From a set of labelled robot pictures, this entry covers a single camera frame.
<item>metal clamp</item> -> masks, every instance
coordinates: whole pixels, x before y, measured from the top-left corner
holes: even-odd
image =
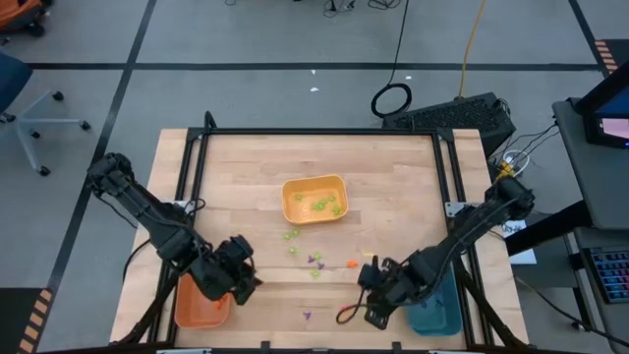
[[[479,203],[467,203],[467,202],[448,202],[445,204],[445,215],[447,217],[454,217],[464,207],[477,207]]]

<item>black cable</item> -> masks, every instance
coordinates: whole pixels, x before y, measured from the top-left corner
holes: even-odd
[[[507,103],[507,101],[504,98],[499,98],[498,103],[500,104],[500,107],[504,110],[504,112],[507,114],[507,117],[511,119],[511,108],[509,108],[509,103]],[[507,149],[509,148],[509,143],[511,142],[511,138],[513,138],[513,134],[511,134],[509,138],[507,139],[507,143],[504,145],[504,150],[502,151],[502,154],[500,155],[500,160],[502,160],[502,156],[504,156],[504,154],[507,152]]]
[[[131,254],[129,255],[129,257],[127,258],[127,261],[125,262],[125,267],[122,270],[122,281],[125,281],[125,277],[127,277],[127,269],[129,268],[129,265],[131,264],[131,260],[134,258],[134,256],[141,250],[144,248],[144,246],[148,245],[148,242],[150,241],[150,239],[140,243],[139,246],[137,246],[133,252],[131,252]]]
[[[370,0],[367,6],[377,10],[395,9],[402,3],[402,0]]]
[[[192,203],[195,203],[195,204],[196,204],[196,206],[195,206],[195,208],[194,208],[194,209],[192,209],[192,210],[190,210],[190,211],[188,212],[188,214],[186,215],[185,220],[188,220],[188,218],[189,218],[190,216],[195,215],[195,214],[197,213],[197,211],[199,211],[199,210],[203,209],[205,206],[207,206],[207,203],[205,202],[205,199],[203,199],[203,198],[197,198],[197,199],[195,199],[195,200],[189,200],[189,201],[186,203],[186,206],[184,206],[184,209],[187,209],[187,208],[190,206],[190,204],[192,204]]]
[[[393,61],[393,71],[391,72],[391,79],[389,79],[388,85],[390,85],[391,82],[393,81],[393,76],[395,76],[395,70],[397,69],[397,58],[400,55],[400,47],[402,46],[402,37],[404,36],[404,27],[406,25],[406,14],[409,12],[410,3],[411,3],[410,0],[406,0],[406,5],[404,6],[404,15],[402,16],[402,28],[400,29],[400,37],[397,39],[397,49],[395,50],[395,61]]]
[[[538,296],[540,296],[540,297],[542,298],[542,300],[544,300],[544,301],[545,301],[545,302],[546,302],[546,303],[547,303],[547,304],[548,304],[548,305],[549,305],[549,306],[550,306],[550,307],[551,307],[554,311],[558,312],[559,314],[561,314],[561,315],[565,316],[566,318],[568,318],[568,319],[570,319],[570,320],[574,321],[575,323],[579,324],[579,325],[580,325],[580,326],[582,326],[585,330],[588,330],[588,331],[590,331],[590,332],[592,332],[592,333],[596,333],[596,334],[598,334],[598,335],[600,335],[600,336],[602,336],[602,337],[604,337],[604,338],[606,338],[606,339],[608,339],[608,340],[611,340],[611,341],[613,341],[613,342],[616,342],[616,343],[618,343],[618,344],[620,344],[620,345],[622,345],[622,346],[625,346],[625,347],[628,347],[628,348],[629,348],[629,343],[628,343],[628,342],[626,342],[626,341],[624,341],[624,340],[622,340],[622,339],[620,339],[620,338],[618,338],[618,337],[615,337],[615,336],[613,336],[613,335],[611,335],[611,334],[608,334],[608,333],[606,333],[606,332],[603,332],[603,331],[601,331],[601,330],[598,330],[598,329],[596,329],[596,328],[593,328],[591,325],[586,324],[586,323],[584,323],[583,321],[581,321],[581,320],[577,319],[576,317],[574,317],[574,316],[572,316],[572,315],[568,314],[567,312],[565,312],[565,311],[561,310],[558,306],[556,306],[556,305],[555,305],[555,304],[553,304],[550,300],[548,300],[548,298],[546,298],[546,297],[542,294],[542,292],[540,292],[540,290],[538,290],[538,289],[534,288],[533,286],[529,285],[526,281],[524,281],[524,280],[520,279],[520,278],[519,278],[519,277],[517,277],[517,276],[515,277],[515,280],[516,280],[517,282],[521,283],[522,285],[526,286],[527,288],[529,288],[529,290],[532,290],[532,291],[534,291],[536,294],[538,294]]]
[[[386,84],[386,86],[384,86],[384,88],[382,88],[380,91],[378,91],[375,96],[372,98],[372,113],[379,118],[387,118],[390,116],[394,116],[396,114],[400,114],[400,113],[404,113],[406,112],[409,107],[411,106],[411,102],[413,101],[413,93],[411,92],[411,88],[409,88],[408,85],[406,84],[391,84],[393,82],[393,77],[395,76],[395,71],[397,69],[397,60],[398,57],[400,55],[400,47],[402,46],[402,38],[404,37],[404,27],[406,25],[406,15],[409,11],[409,4],[410,4],[411,0],[406,0],[406,5],[404,6],[404,16],[402,17],[402,29],[400,29],[400,37],[398,38],[397,41],[397,49],[395,50],[395,60],[393,61],[393,70],[391,71],[391,78],[389,79],[389,82]],[[390,89],[403,89],[406,92],[406,101],[404,102],[404,104],[402,104],[402,106],[392,112],[389,113],[380,113],[377,110],[377,101],[380,99],[380,97],[387,91],[389,91]]]
[[[533,148],[531,148],[531,150],[530,150],[529,152],[527,152],[527,154],[530,156],[530,155],[531,155],[531,153],[533,153],[533,151],[535,151],[535,149],[536,149],[536,148],[539,148],[539,147],[540,147],[540,146],[541,146],[541,145],[542,145],[545,141],[547,141],[548,139],[550,139],[550,138],[552,138],[552,137],[556,136],[556,135],[557,135],[557,134],[559,134],[559,133],[560,133],[560,132],[556,132],[556,133],[554,133],[554,134],[551,134],[551,135],[549,135],[549,136],[545,137],[545,138],[544,138],[541,142],[539,142],[536,146],[534,146]]]
[[[550,129],[552,129],[552,127],[554,127],[554,126],[556,126],[556,125],[557,125],[557,123],[554,123],[554,124],[552,124],[551,126],[549,126],[548,128],[544,129],[543,131],[541,131],[541,132],[539,132],[539,133],[534,133],[534,134],[524,134],[524,135],[521,135],[521,136],[519,136],[518,138],[516,138],[516,140],[514,140],[514,141],[513,141],[513,143],[508,144],[506,147],[504,147],[504,150],[503,150],[503,151],[504,151],[504,152],[506,152],[508,148],[511,148],[514,144],[516,144],[516,143],[517,143],[520,139],[522,139],[522,138],[542,136],[542,135],[544,135],[544,134],[548,133],[548,131],[549,131]],[[494,157],[494,156],[496,156],[496,153],[492,154],[489,158],[492,158],[492,157]]]
[[[504,241],[504,236],[500,235],[499,233],[493,231],[493,230],[489,230],[489,233],[491,234],[491,236]]]
[[[127,196],[127,198],[129,199],[129,201],[131,203],[134,204],[134,206],[136,206],[136,209],[138,210],[138,215],[134,215],[134,217],[139,217],[139,216],[146,216],[149,219],[153,220],[154,222],[160,224],[160,225],[166,225],[166,226],[174,226],[174,227],[183,227],[183,228],[189,228],[188,225],[183,224],[181,222],[177,222],[177,221],[171,221],[171,220],[164,220],[164,219],[159,219],[153,215],[151,215],[150,213],[146,212],[145,207],[140,206],[134,199],[133,197],[131,197],[129,195],[129,192],[127,191],[122,191],[122,194]],[[152,209],[153,211],[155,211],[156,213],[159,213],[157,210],[155,210],[155,207],[152,206],[151,204],[146,205],[147,207],[149,207],[150,209]]]
[[[361,289],[361,295],[358,297],[358,302],[356,304],[354,304],[354,305],[350,305],[350,306],[342,308],[341,311],[339,311],[338,314],[336,314],[336,322],[338,324],[340,324],[340,325],[346,324],[347,322],[351,321],[356,316],[356,314],[358,313],[358,309],[360,309],[362,307],[364,307],[364,308],[368,308],[369,307],[369,305],[363,304],[363,296],[364,295],[365,295],[365,289]],[[350,316],[347,317],[347,319],[339,320],[343,314],[345,314],[346,312],[348,312],[348,311],[350,311],[352,309],[354,309],[354,311],[352,312],[352,314]]]
[[[113,205],[111,205],[111,203],[105,201],[103,198],[99,197],[99,196],[95,196],[98,200],[100,200],[101,202],[105,203],[108,207],[111,207],[112,210],[114,210],[114,212],[120,216],[123,220],[127,221],[127,223],[129,225],[131,225],[131,227],[138,229],[138,227],[136,226],[136,224],[134,224],[133,222],[131,222],[130,219],[128,219],[125,215],[122,214],[122,212],[118,211],[118,209],[116,207],[114,207]]]
[[[548,139],[550,139],[550,138],[552,138],[552,137],[556,136],[557,134],[559,134],[559,132],[556,132],[556,133],[554,133],[554,134],[551,134],[551,135],[549,135],[549,136],[545,137],[545,138],[544,138],[541,142],[539,142],[539,143],[538,143],[535,147],[533,147],[533,149],[538,148],[541,144],[543,144],[543,142],[545,142],[545,141],[547,141]],[[525,158],[527,155],[530,155],[530,154],[531,154],[531,151],[532,151],[533,149],[532,149],[531,151],[527,151],[527,154],[526,154],[526,155],[524,155],[524,156],[522,156],[522,157],[520,157],[520,159],[519,159],[519,160],[516,160],[516,158],[517,158],[519,155],[521,155],[521,154],[522,154],[522,152],[526,151],[526,149],[527,149],[527,148],[529,148],[529,147],[531,146],[531,144],[532,144],[532,143],[534,143],[535,141],[539,140],[541,137],[543,137],[543,135],[540,135],[540,136],[538,136],[537,138],[535,138],[535,139],[531,140],[531,141],[530,141],[530,142],[529,142],[529,143],[528,143],[528,144],[527,144],[527,145],[526,145],[523,149],[521,149],[521,150],[520,150],[520,152],[516,153],[516,155],[515,155],[515,156],[513,156],[513,158],[511,159],[512,161],[514,161],[513,166],[517,165],[520,161],[522,161],[522,159],[523,159],[523,158]]]
[[[328,19],[331,19],[338,14],[350,12],[354,10],[355,2],[356,0],[350,0],[347,6],[345,6],[345,0],[342,0],[341,5],[337,7],[336,3],[334,3],[334,0],[327,0],[323,4],[323,15],[326,16]]]

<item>white cable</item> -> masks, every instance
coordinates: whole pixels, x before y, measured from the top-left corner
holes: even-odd
[[[525,168],[527,168],[527,166],[529,165],[529,162],[531,162],[531,157],[529,156],[529,153],[528,153],[528,152],[526,152],[526,151],[522,151],[522,150],[509,150],[509,151],[506,151],[506,152],[502,155],[502,160],[503,160],[504,162],[508,163],[508,164],[511,166],[511,168],[515,169],[515,167],[516,167],[516,166],[515,166],[515,164],[511,164],[511,163],[512,163],[512,162],[514,162],[514,161],[513,161],[513,159],[514,159],[516,156],[518,156],[518,155],[520,155],[520,154],[522,154],[522,153],[524,153],[524,155],[526,156],[527,161],[524,163],[524,166],[522,166],[522,168],[520,168],[520,169],[519,169],[519,170],[518,170],[518,171],[517,171],[517,172],[513,175],[513,177],[517,177],[520,173],[522,173],[522,172],[524,171],[524,169],[525,169]],[[516,164],[517,164],[518,162],[520,162],[521,160],[522,160],[522,158],[519,158],[517,161],[515,161],[515,162],[516,162]]]

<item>black keyboard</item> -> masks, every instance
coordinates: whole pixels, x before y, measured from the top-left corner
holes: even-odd
[[[629,247],[594,248],[587,255],[605,302],[629,302]]]
[[[435,108],[409,112],[395,120],[395,128],[408,129],[410,120],[416,128],[476,128],[481,132],[491,132],[499,127],[497,108],[489,106],[484,99],[453,101]]]

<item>orange bowl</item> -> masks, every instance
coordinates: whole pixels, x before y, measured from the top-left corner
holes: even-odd
[[[287,181],[282,206],[284,217],[296,225],[338,220],[349,208],[345,182],[337,175]]]
[[[221,325],[229,317],[231,298],[231,294],[226,294],[219,301],[207,299],[193,278],[184,274],[177,288],[175,323],[181,328],[212,328]]]

